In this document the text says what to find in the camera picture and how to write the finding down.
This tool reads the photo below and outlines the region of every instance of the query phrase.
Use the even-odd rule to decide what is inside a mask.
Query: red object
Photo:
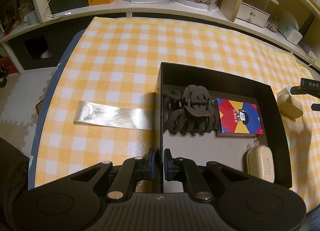
[[[7,69],[8,74],[18,73],[18,70],[9,57],[0,58],[0,65],[3,65]]]

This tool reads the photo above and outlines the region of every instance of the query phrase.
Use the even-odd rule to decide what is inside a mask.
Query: white satin strip
[[[153,110],[79,101],[74,123],[153,130]]]

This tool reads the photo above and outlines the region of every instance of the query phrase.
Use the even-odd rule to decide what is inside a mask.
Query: black box
[[[162,62],[155,89],[154,143],[157,167],[154,192],[163,192],[164,102],[162,96],[166,85],[177,86],[179,88],[185,88],[188,85],[204,86],[209,91],[218,91],[255,99],[259,107],[266,142],[273,154],[274,183],[287,188],[292,187],[287,138],[275,96],[269,85],[216,70]]]
[[[88,0],[50,0],[49,2],[49,7],[52,14],[61,13],[85,6],[89,6]]]

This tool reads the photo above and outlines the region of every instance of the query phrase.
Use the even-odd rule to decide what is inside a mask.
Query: table
[[[220,27],[148,18],[94,18],[74,48],[47,110],[36,156],[35,186],[109,160],[144,156],[152,131],[73,123],[78,101],[153,109],[162,61],[206,67],[268,84],[274,94],[300,84],[293,56]],[[320,203],[320,117],[311,96],[296,96],[304,115],[283,117],[290,139],[292,190],[310,211]]]

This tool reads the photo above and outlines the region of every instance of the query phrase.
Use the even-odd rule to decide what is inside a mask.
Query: metal screw
[[[200,191],[196,194],[196,197],[201,200],[208,200],[212,198],[212,195],[206,191]]]
[[[110,199],[121,199],[123,197],[123,193],[121,191],[111,191],[108,193],[108,198]]]

